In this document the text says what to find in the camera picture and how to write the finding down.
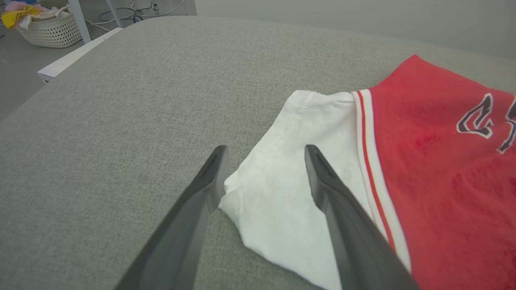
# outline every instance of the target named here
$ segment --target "jersey lettering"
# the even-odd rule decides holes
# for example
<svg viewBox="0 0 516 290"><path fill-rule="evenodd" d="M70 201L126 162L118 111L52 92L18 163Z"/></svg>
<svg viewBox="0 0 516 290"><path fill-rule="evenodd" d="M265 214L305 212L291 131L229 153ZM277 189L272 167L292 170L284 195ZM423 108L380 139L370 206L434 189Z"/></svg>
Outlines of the jersey lettering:
<svg viewBox="0 0 516 290"><path fill-rule="evenodd" d="M457 123L457 131L459 133L477 134L485 139L491 138L491 136L493 136L493 130L489 127L493 126L493 121L489 118L489 115L493 111L493 105L493 96L487 93L478 106L471 109L460 119ZM514 143L514 138L516 137L516 121L513 120L514 118L516 118L516 96L505 115L506 121L511 126L509 136L502 145L496 149L501 154L504 154Z"/></svg>

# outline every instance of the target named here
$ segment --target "yellow cloth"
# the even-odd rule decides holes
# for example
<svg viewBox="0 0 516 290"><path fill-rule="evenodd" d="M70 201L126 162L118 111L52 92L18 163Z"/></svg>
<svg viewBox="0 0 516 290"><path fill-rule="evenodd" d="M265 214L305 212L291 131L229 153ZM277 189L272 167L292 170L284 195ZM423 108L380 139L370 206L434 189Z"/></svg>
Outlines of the yellow cloth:
<svg viewBox="0 0 516 290"><path fill-rule="evenodd" d="M39 13L41 13L41 10L32 5L27 5L23 10L2 13L2 21L4 22L5 27L13 29L16 26L16 23L18 23L18 21L20 21L24 16L29 14L39 15Z"/></svg>

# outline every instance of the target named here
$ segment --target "gray fabric surface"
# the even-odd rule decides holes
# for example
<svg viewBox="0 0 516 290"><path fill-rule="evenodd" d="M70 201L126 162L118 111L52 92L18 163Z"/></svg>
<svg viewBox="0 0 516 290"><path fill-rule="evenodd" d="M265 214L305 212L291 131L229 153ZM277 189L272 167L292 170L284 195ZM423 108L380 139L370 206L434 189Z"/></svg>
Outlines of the gray fabric surface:
<svg viewBox="0 0 516 290"><path fill-rule="evenodd" d="M376 85L412 54L516 92L516 62L282 24L132 25L0 124L0 288L110 289L212 149L230 172L297 89ZM209 220L196 289L314 289Z"/></svg>

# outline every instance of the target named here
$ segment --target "gray floor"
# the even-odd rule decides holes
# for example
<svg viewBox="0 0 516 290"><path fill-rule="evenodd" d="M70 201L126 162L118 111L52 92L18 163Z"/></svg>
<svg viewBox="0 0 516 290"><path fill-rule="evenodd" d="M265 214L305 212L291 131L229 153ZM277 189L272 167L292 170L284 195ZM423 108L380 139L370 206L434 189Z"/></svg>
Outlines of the gray floor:
<svg viewBox="0 0 516 290"><path fill-rule="evenodd" d="M113 3L115 7L129 7L129 3L126 0L113 0ZM148 7L150 1L134 0L134 3L135 8L138 9ZM176 7L181 1L154 0L154 3L159 4L160 10L158 12L167 12ZM4 12L4 7L0 6L0 14ZM99 14L109 10L104 0L83 0L81 1L81 7L85 19L93 22L99 22ZM124 10L119 10L118 15L120 17L128 14L128 10L122 11ZM182 6L170 15L187 14L186 7ZM105 15L104 19L109 19L109 15ZM125 27L132 23L133 21L131 20L123 20ZM117 25L115 22L111 22L103 25L103 27L113 29ZM104 33L104 30L90 26L90 34L93 39ZM34 46L28 43L17 30L8 30L3 25L0 25L0 35L5 35L0 38L0 122L2 122L45 85L38 77L37 71L77 49L83 45L83 42L80 41L65 49Z"/></svg>

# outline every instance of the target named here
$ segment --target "white laundry basket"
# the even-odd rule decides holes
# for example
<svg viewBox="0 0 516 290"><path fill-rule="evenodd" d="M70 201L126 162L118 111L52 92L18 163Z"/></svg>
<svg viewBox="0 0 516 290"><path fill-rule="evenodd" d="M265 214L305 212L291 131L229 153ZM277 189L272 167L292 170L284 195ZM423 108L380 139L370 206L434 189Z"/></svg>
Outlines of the white laundry basket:
<svg viewBox="0 0 516 290"><path fill-rule="evenodd" d="M56 16L49 18L33 18L28 29L19 25L16 29L25 39L37 46L63 48L75 44L81 40L79 28L73 14L62 16L61 12L69 11L70 6L59 9Z"/></svg>

